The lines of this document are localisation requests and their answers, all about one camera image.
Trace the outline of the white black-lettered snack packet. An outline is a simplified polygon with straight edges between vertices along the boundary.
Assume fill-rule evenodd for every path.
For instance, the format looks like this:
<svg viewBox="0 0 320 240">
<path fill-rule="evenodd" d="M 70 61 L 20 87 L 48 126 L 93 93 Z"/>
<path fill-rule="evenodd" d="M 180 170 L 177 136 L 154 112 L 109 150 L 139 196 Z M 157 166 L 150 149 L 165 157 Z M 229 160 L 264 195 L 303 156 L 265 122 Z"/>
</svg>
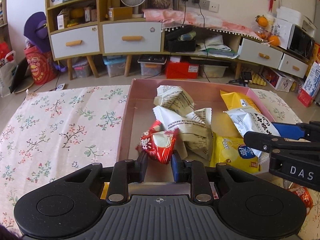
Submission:
<svg viewBox="0 0 320 240">
<path fill-rule="evenodd" d="M 234 108 L 225 111 L 233 124 L 243 137 L 247 132 L 258 132 L 268 135 L 280 136 L 278 130 L 267 117 L 251 106 Z"/>
</svg>

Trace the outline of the gold yellow chip bag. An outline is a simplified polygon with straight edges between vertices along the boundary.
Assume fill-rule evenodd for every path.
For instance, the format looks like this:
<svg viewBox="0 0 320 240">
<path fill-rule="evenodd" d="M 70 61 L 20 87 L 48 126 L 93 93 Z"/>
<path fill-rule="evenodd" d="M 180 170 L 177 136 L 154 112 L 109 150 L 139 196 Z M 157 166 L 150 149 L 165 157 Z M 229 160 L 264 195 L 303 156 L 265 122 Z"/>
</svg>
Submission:
<svg viewBox="0 0 320 240">
<path fill-rule="evenodd" d="M 260 171 L 258 157 L 245 145 L 242 138 L 223 137 L 213 133 L 210 167 L 215 167 L 217 163 L 226 163 L 251 174 Z"/>
</svg>

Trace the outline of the beige printed snack packet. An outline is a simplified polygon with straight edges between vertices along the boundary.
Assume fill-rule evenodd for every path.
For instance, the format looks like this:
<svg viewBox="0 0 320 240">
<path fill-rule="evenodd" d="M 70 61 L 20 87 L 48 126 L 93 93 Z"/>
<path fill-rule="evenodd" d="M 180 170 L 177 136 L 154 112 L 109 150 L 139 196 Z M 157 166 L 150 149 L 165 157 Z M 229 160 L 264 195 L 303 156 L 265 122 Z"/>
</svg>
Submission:
<svg viewBox="0 0 320 240">
<path fill-rule="evenodd" d="M 194 111 L 193 99 L 180 86 L 159 86 L 153 104 L 174 111 L 180 116 L 185 116 Z"/>
</svg>

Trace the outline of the orange fruit lower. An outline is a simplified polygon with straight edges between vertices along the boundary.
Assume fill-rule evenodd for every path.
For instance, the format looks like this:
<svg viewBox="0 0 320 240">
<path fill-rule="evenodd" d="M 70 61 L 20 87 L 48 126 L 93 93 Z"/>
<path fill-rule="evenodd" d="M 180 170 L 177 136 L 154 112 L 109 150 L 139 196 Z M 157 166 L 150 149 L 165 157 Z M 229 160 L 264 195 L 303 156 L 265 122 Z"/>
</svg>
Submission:
<svg viewBox="0 0 320 240">
<path fill-rule="evenodd" d="M 270 35 L 267 37 L 268 44 L 278 47 L 280 46 L 280 39 L 277 35 Z"/>
</svg>

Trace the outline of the red strawberry snack packet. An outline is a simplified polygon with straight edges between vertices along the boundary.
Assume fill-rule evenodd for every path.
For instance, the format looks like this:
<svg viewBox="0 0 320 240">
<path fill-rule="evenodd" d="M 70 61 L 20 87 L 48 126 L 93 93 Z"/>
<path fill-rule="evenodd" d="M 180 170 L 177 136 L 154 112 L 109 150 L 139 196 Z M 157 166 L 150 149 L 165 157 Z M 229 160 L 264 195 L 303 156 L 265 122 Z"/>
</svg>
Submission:
<svg viewBox="0 0 320 240">
<path fill-rule="evenodd" d="M 313 207 L 313 200 L 308 189 L 304 186 L 292 184 L 289 191 L 297 195 L 302 200 L 306 207 L 306 214 L 308 215 Z"/>
</svg>

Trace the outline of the purple plush toy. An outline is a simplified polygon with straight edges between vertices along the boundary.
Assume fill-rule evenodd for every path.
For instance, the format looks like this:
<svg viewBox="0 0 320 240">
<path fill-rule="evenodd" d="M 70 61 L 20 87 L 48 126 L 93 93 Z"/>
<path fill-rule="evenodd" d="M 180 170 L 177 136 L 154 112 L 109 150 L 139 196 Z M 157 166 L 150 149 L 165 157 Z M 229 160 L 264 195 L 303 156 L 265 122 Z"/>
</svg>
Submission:
<svg viewBox="0 0 320 240">
<path fill-rule="evenodd" d="M 28 38 L 31 44 L 36 46 L 40 52 L 47 53 L 51 51 L 47 18 L 44 12 L 36 12 L 27 19 L 24 25 L 24 36 Z"/>
</svg>

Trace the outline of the wooden cabinet with white drawers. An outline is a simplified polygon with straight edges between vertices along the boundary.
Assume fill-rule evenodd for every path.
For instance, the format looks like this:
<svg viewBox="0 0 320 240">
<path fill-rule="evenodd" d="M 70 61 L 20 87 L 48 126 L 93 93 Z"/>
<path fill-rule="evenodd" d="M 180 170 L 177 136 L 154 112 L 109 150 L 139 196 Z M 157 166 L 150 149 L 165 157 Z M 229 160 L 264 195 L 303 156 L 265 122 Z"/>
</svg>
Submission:
<svg viewBox="0 0 320 240">
<path fill-rule="evenodd" d="M 235 62 L 238 67 L 242 64 L 266 66 L 297 77 L 304 77 L 306 74 L 306 60 L 272 46 L 261 38 L 192 25 L 163 28 L 161 22 L 147 22 L 144 17 L 119 20 L 116 18 L 116 9 L 107 7 L 108 2 L 109 0 L 70 0 L 54 5 L 52 0 L 46 0 L 47 29 L 55 61 L 66 60 L 67 67 L 71 67 L 72 59 L 76 57 L 91 60 L 94 55 L 125 55 L 130 60 L 133 55 L 170 55 L 170 50 L 165 47 L 166 35 L 193 27 L 198 40 L 221 35 L 225 45 L 238 55 L 232 57 L 198 51 L 189 52 L 183 48 L 181 42 L 175 42 L 176 55 L 189 55 L 213 61 L 227 60 Z M 73 27 L 59 28 L 64 16 L 69 15 L 72 9 L 84 9 L 90 4 L 97 9 L 97 15 L 92 21 L 81 21 Z"/>
</svg>

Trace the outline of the orange fruit upper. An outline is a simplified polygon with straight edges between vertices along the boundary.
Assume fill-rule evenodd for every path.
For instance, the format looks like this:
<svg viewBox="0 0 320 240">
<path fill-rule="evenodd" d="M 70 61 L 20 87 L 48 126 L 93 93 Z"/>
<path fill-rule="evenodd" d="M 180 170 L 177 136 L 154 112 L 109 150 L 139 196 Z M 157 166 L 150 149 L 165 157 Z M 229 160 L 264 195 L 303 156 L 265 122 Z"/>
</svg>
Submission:
<svg viewBox="0 0 320 240">
<path fill-rule="evenodd" d="M 258 15 L 255 18 L 255 21 L 257 22 L 257 24 L 263 28 L 266 28 L 268 26 L 268 20 L 264 15 Z"/>
</svg>

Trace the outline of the orange fruit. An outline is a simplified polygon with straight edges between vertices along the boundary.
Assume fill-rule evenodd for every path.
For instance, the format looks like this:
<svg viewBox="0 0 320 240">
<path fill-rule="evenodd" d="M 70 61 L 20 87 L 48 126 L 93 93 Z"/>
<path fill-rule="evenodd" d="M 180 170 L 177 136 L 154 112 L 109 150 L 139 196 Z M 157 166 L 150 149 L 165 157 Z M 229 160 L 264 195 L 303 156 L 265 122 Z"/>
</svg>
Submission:
<svg viewBox="0 0 320 240">
<path fill-rule="evenodd" d="M 280 46 L 280 39 L 277 35 L 270 35 L 267 37 L 268 44 L 278 47 Z"/>
<path fill-rule="evenodd" d="M 268 20 L 264 15 L 258 15 L 255 18 L 255 21 L 257 22 L 257 24 L 263 28 L 266 28 L 268 26 Z"/>
</svg>

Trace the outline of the yellow snack packet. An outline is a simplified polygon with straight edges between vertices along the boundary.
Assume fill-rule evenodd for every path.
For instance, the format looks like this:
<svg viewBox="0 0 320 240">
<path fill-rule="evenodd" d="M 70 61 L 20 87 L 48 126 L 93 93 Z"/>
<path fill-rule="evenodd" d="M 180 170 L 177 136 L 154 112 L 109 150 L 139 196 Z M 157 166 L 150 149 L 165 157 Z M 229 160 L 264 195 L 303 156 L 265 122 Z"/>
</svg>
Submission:
<svg viewBox="0 0 320 240">
<path fill-rule="evenodd" d="M 220 95 L 228 110 L 250 106 L 260 113 L 259 108 L 255 105 L 252 99 L 245 94 L 238 92 L 225 92 L 221 90 Z"/>
</svg>

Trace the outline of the red printed bag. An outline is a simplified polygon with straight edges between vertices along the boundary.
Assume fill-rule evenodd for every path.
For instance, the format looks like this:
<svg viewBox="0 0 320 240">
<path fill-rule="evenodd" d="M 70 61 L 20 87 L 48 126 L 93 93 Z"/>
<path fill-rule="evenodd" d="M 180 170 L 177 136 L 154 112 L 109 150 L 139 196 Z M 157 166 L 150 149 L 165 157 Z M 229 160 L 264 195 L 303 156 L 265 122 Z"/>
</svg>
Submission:
<svg viewBox="0 0 320 240">
<path fill-rule="evenodd" d="M 42 53 L 36 46 L 24 50 L 30 67 L 31 75 L 36 85 L 44 85 L 57 76 L 52 52 Z"/>
</svg>

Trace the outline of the floral tablecloth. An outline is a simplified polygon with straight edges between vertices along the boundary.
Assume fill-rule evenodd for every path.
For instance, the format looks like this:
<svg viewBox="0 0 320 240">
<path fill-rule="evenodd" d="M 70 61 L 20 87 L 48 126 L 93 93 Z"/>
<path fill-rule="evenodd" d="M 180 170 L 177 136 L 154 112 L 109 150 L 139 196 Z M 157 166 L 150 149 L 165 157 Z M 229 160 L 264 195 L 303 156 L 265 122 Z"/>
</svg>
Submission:
<svg viewBox="0 0 320 240">
<path fill-rule="evenodd" d="M 128 86 L 28 93 L 1 130 L 1 224 L 21 196 L 88 164 L 116 162 Z"/>
</svg>

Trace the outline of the wall power outlet strip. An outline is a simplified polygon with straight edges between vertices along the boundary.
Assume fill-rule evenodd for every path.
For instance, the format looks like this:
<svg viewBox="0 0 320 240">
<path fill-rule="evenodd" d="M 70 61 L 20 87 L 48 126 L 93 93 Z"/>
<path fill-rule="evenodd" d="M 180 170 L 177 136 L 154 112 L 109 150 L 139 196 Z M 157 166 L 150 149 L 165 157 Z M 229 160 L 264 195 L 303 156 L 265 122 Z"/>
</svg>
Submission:
<svg viewBox="0 0 320 240">
<path fill-rule="evenodd" d="M 183 6 L 190 8 L 208 10 L 214 13 L 219 12 L 219 4 L 211 2 L 209 0 L 180 0 L 180 3 Z"/>
</svg>

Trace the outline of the red white snack packet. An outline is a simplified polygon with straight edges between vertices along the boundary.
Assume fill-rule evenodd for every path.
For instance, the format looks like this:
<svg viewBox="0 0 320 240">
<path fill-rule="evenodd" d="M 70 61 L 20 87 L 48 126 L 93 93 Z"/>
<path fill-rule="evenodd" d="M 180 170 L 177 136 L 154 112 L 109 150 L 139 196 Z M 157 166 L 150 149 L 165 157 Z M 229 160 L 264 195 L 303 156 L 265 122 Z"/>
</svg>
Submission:
<svg viewBox="0 0 320 240">
<path fill-rule="evenodd" d="M 151 159 L 167 165 L 173 154 L 178 134 L 178 128 L 165 131 L 162 123 L 156 120 L 151 127 L 140 136 L 140 143 L 136 147 L 136 150 L 139 153 L 146 152 Z"/>
</svg>

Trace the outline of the red cardboard box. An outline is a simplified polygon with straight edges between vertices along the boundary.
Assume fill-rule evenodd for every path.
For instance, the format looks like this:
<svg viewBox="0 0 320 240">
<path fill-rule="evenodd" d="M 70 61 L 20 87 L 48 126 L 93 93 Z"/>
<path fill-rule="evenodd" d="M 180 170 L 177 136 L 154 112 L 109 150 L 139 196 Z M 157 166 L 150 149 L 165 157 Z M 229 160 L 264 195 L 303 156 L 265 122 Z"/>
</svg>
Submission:
<svg viewBox="0 0 320 240">
<path fill-rule="evenodd" d="M 199 65 L 186 61 L 172 62 L 165 65 L 165 75 L 167 79 L 197 79 Z"/>
</svg>

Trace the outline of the pink cloth on cabinet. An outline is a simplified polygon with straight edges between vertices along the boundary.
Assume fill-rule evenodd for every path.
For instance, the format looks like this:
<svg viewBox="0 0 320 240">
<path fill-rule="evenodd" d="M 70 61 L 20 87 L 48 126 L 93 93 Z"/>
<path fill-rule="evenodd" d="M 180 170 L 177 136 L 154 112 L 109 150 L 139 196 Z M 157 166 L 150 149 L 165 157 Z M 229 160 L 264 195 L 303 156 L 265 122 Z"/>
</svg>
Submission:
<svg viewBox="0 0 320 240">
<path fill-rule="evenodd" d="M 147 22 L 161 22 L 163 28 L 192 25 L 194 27 L 226 31 L 259 39 L 259 36 L 246 26 L 231 23 L 214 16 L 204 16 L 202 13 L 184 13 L 179 10 L 169 9 L 144 9 L 143 11 Z"/>
</svg>

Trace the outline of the pink cardboard tray box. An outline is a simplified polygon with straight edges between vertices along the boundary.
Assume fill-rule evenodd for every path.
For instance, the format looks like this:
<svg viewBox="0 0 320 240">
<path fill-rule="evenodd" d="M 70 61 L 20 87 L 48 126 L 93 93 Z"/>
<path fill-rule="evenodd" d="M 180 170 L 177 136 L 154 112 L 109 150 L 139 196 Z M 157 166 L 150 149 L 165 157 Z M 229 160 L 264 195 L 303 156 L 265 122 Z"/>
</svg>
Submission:
<svg viewBox="0 0 320 240">
<path fill-rule="evenodd" d="M 159 167 L 169 161 L 173 147 L 183 159 L 258 173 L 269 157 L 244 143 L 247 132 L 279 135 L 269 111 L 249 88 L 138 79 L 129 90 L 118 156 L 134 158 L 145 150 Z"/>
</svg>

